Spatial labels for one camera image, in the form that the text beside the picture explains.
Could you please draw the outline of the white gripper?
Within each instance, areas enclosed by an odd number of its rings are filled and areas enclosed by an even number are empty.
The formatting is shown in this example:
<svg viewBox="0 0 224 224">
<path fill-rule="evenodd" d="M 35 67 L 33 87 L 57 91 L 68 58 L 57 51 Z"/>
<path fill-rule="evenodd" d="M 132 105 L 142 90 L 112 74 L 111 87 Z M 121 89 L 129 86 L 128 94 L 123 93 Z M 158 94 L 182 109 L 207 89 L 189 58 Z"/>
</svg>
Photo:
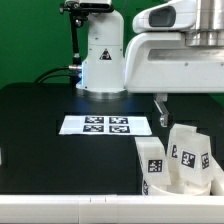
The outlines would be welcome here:
<svg viewBox="0 0 224 224">
<path fill-rule="evenodd" d="M 167 127 L 166 93 L 224 93 L 224 48 L 188 47 L 179 32 L 139 34 L 126 49 L 124 86 L 156 93 L 159 121 Z"/>
</svg>

